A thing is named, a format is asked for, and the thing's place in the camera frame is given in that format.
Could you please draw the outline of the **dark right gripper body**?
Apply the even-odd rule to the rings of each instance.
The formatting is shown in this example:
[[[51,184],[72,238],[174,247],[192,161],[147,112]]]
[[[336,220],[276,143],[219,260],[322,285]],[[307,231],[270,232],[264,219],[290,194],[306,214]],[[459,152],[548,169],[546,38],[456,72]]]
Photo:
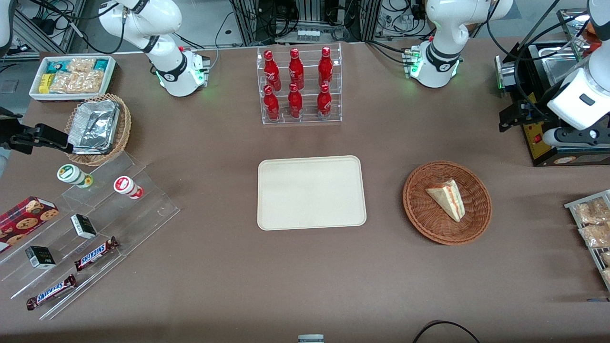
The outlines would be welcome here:
[[[6,150],[22,152],[22,148],[17,148],[13,137],[21,138],[23,128],[18,119],[1,119],[0,121],[0,147]]]

